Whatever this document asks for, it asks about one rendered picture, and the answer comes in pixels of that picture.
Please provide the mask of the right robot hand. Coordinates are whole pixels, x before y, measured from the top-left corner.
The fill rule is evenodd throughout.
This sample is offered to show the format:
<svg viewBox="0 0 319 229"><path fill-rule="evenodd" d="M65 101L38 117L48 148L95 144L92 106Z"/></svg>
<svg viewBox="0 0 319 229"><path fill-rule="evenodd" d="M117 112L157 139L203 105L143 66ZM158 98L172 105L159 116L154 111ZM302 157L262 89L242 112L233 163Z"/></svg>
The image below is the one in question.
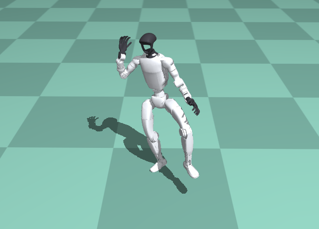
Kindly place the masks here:
<svg viewBox="0 0 319 229"><path fill-rule="evenodd" d="M128 40L130 38L130 37L128 37L128 38L127 37L128 36L123 36L123 37L120 38L120 41L119 41L119 50L120 50L120 52L119 52L119 55L118 55L119 59L121 57L121 54L125 54L126 55L125 51L127 50L128 46L132 43L132 42L130 42L127 45L127 42L128 42Z"/></svg>

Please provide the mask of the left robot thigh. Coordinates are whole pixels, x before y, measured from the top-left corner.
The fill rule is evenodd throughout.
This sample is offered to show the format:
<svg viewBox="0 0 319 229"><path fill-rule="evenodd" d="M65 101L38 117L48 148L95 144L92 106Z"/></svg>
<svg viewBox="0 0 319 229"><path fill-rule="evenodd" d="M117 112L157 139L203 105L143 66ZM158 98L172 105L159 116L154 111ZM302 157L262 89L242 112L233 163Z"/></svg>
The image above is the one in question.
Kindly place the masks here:
<svg viewBox="0 0 319 229"><path fill-rule="evenodd" d="M188 123L188 120L187 120L182 108L172 98L169 98L165 101L164 107L167 110L167 112L172 115L172 117L175 119L175 121L180 126L180 129L179 129L180 136L183 138L187 138L188 133L191 133L190 132L190 125Z"/></svg>

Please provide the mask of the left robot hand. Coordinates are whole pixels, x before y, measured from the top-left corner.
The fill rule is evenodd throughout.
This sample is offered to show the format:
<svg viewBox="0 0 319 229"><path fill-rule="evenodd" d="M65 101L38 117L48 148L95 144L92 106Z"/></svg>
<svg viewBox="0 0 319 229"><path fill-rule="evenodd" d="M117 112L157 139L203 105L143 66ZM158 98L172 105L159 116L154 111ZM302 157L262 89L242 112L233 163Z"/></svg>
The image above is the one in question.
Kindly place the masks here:
<svg viewBox="0 0 319 229"><path fill-rule="evenodd" d="M190 98L190 97L187 97L185 100L187 101L187 103L188 103L190 106L191 106L191 105L194 106L193 109L192 109L192 111L195 109L194 113L195 113L196 115L199 115L200 110L198 109L197 104L194 102L194 99L192 99L192 98Z"/></svg>

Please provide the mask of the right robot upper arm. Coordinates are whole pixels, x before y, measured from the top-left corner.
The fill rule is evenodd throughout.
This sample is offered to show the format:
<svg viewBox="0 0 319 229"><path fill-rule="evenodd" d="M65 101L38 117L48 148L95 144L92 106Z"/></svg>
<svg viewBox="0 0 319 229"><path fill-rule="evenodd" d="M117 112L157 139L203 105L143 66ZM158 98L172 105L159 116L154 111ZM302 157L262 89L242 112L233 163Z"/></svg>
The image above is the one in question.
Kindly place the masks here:
<svg viewBox="0 0 319 229"><path fill-rule="evenodd" d="M141 56L135 56L129 63L125 71L119 72L122 79L126 79L137 68L137 66L140 65L140 57Z"/></svg>

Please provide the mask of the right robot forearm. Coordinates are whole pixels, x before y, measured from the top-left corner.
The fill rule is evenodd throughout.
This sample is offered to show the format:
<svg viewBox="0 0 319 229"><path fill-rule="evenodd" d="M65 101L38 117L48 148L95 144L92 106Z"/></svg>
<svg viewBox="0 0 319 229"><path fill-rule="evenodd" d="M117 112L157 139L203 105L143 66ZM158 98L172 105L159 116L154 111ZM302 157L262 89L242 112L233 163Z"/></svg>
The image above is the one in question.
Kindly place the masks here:
<svg viewBox="0 0 319 229"><path fill-rule="evenodd" d="M119 59L119 58L116 59L117 71L118 71L118 72L123 72L123 71L125 71L125 66L124 66L124 60L125 60L125 58L126 58L125 54L121 54L120 59Z"/></svg>

